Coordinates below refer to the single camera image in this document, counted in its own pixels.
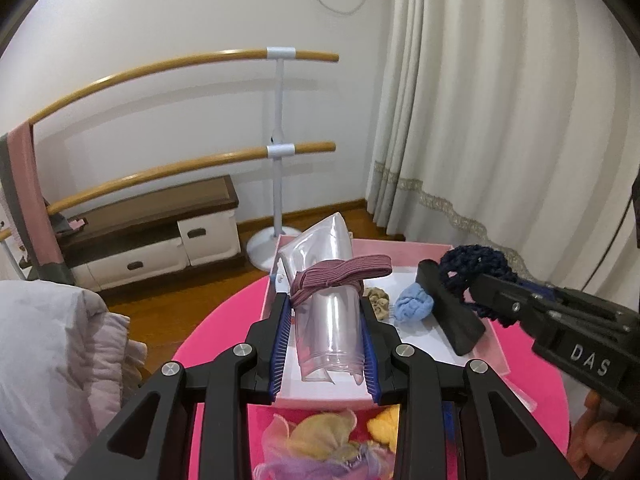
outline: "pink tabletop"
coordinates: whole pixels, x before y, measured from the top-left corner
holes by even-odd
[[[227,348],[243,342],[251,324],[260,319],[268,284],[268,277],[261,278],[222,303],[196,327],[178,348],[174,359],[191,367],[211,361]],[[560,373],[531,351],[532,341],[519,327],[505,329],[494,323],[494,328],[511,365],[508,380],[537,402],[533,416],[562,453],[566,453],[569,409]],[[203,410],[202,405],[198,406],[194,423],[189,469],[189,479],[193,480],[198,477]],[[269,425],[276,411],[268,406],[248,407],[252,467],[262,462],[261,430]],[[288,410],[286,413],[287,420],[299,422],[312,412]],[[370,415],[363,414],[359,419],[366,420]]]

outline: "human hand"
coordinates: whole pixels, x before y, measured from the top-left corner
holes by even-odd
[[[630,427],[608,420],[598,421],[601,398],[591,390],[584,399],[587,411],[576,423],[566,458],[583,478],[592,464],[614,471],[622,462],[638,434]]]

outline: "white round base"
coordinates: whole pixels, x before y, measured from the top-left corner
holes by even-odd
[[[298,236],[300,231],[293,227],[282,227],[282,234],[287,236]],[[276,244],[278,237],[274,236],[274,228],[267,227],[258,231],[249,238],[246,243],[246,254],[252,266],[267,272],[273,267],[273,260],[276,257]]]

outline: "white lettering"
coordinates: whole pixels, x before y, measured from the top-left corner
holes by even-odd
[[[584,362],[582,366],[588,366],[591,370],[593,370],[593,364],[596,361],[596,354],[593,353],[589,356],[589,358]]]
[[[574,348],[574,351],[571,352],[571,361],[577,361],[578,359],[580,359],[580,357],[582,357],[582,351],[584,350],[584,348],[582,348],[582,345],[576,345]]]
[[[604,377],[605,375],[607,375],[607,372],[609,371],[609,365],[611,364],[611,361],[609,361],[608,359],[603,359],[602,360],[602,364],[600,365],[600,370],[598,370],[598,375],[600,377]]]

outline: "silver screw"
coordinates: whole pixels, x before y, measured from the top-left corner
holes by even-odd
[[[240,343],[239,345],[234,346],[234,354],[238,357],[244,357],[245,355],[249,355],[254,348],[252,348],[249,343]]]
[[[396,353],[402,357],[411,357],[415,354],[415,348],[411,345],[401,344],[396,346]]]
[[[485,363],[484,361],[482,361],[482,359],[474,359],[469,364],[469,367],[476,374],[484,374],[489,369],[489,365],[487,363]]]
[[[177,374],[180,371],[180,363],[175,361],[169,361],[168,363],[164,363],[161,368],[162,375],[172,376]]]

